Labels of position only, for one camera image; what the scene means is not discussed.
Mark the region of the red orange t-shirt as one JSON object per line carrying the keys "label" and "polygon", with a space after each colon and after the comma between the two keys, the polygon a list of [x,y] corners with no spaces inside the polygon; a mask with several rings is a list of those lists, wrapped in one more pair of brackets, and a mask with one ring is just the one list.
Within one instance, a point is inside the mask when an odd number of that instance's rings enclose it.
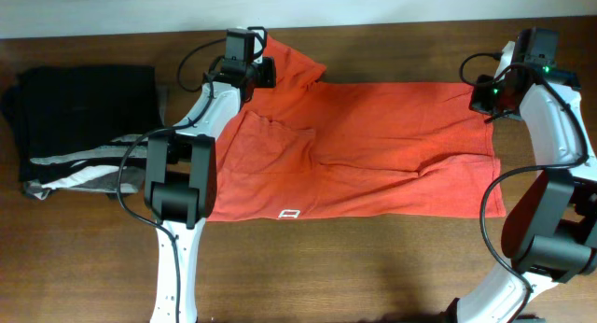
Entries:
{"label": "red orange t-shirt", "polygon": [[296,49],[270,40],[266,53],[275,86],[216,143],[212,220],[505,214],[493,128],[469,109],[469,86],[327,83]]}

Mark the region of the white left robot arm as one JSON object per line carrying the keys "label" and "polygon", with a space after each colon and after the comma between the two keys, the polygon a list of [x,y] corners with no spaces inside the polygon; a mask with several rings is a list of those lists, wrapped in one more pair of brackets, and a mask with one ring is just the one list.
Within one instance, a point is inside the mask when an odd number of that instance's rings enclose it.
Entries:
{"label": "white left robot arm", "polygon": [[231,28],[225,51],[194,88],[197,102],[173,127],[147,138],[145,203],[157,227],[159,262],[154,322],[195,322],[201,233],[215,208],[215,143],[257,88],[276,84],[262,26]]}

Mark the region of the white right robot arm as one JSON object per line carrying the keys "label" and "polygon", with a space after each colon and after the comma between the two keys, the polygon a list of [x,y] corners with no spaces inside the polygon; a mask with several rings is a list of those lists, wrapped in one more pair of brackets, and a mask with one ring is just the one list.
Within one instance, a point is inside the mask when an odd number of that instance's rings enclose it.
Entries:
{"label": "white right robot arm", "polygon": [[[558,40],[549,29],[521,31],[493,55],[494,75],[471,84],[470,110],[489,122],[523,121],[535,162],[501,174],[485,190],[479,227],[496,264],[479,286],[452,301],[441,315],[445,322],[527,322],[522,312],[538,295],[596,270],[596,154],[578,77],[555,61]],[[490,194],[530,172],[537,177],[508,214],[496,249],[486,227]]]}

